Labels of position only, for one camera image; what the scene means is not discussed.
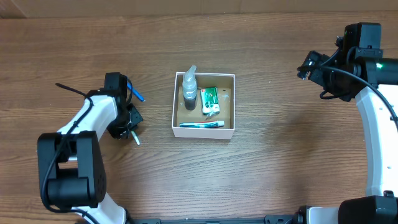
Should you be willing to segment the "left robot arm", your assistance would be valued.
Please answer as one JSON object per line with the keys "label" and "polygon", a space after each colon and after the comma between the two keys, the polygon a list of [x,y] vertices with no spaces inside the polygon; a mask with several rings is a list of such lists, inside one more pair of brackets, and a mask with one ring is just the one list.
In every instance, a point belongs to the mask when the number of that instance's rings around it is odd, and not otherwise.
{"label": "left robot arm", "polygon": [[75,117],[54,133],[37,140],[40,198],[53,213],[76,213],[85,223],[133,223],[129,212],[106,190],[100,139],[136,138],[143,118],[132,104],[132,83],[119,73],[107,73],[104,86],[83,94]]}

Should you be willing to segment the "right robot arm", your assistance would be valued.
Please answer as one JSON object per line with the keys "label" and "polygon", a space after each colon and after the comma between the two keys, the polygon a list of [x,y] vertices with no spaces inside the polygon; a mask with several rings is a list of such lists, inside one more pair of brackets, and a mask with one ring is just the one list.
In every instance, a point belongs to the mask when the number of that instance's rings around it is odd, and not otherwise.
{"label": "right robot arm", "polygon": [[323,87],[323,100],[354,100],[368,160],[366,195],[338,207],[302,206],[291,223],[397,223],[397,59],[385,58],[381,25],[345,27],[332,56],[310,51],[297,76]]}

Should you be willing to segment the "white green toothpaste tube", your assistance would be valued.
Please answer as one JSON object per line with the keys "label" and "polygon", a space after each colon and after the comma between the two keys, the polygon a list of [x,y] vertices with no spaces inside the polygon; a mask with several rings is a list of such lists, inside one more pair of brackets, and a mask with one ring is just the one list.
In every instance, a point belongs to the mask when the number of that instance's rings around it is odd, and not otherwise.
{"label": "white green toothpaste tube", "polygon": [[204,121],[199,123],[180,123],[181,128],[220,128],[224,126],[224,121]]}

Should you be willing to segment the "blue disposable razor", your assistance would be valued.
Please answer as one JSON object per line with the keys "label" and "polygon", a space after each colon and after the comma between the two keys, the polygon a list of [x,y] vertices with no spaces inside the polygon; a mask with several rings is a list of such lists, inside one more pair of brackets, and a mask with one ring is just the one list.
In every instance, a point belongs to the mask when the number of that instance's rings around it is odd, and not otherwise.
{"label": "blue disposable razor", "polygon": [[135,89],[133,88],[133,86],[132,86],[130,83],[127,84],[127,88],[132,92],[132,94],[133,94],[137,99],[139,99],[141,102],[145,102],[144,97],[143,97],[137,90],[135,90]]}

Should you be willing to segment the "green white toothbrush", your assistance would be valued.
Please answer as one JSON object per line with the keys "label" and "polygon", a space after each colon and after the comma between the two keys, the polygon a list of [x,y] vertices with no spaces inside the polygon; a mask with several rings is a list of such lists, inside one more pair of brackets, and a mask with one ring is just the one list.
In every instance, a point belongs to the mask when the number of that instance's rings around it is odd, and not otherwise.
{"label": "green white toothbrush", "polygon": [[131,134],[132,134],[133,139],[135,140],[136,144],[137,144],[138,146],[140,146],[140,145],[141,145],[141,142],[140,142],[140,140],[139,140],[139,138],[138,138],[138,135],[135,133],[135,131],[131,131]]}

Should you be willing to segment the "green soap bar pack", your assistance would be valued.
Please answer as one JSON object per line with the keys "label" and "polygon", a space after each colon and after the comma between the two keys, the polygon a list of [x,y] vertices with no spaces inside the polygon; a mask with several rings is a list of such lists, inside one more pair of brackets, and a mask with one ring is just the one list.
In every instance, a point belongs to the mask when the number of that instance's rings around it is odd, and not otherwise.
{"label": "green soap bar pack", "polygon": [[220,104],[218,102],[217,87],[202,88],[200,90],[202,113],[207,116],[214,116],[220,113]]}

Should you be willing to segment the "clear soap pump bottle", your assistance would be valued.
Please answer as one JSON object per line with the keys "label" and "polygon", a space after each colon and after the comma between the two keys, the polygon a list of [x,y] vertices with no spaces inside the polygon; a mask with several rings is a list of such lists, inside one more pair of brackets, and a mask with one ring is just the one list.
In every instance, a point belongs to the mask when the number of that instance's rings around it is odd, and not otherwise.
{"label": "clear soap pump bottle", "polygon": [[192,111],[196,107],[197,99],[197,80],[196,72],[197,66],[192,65],[189,70],[183,75],[182,91],[185,107],[187,110]]}

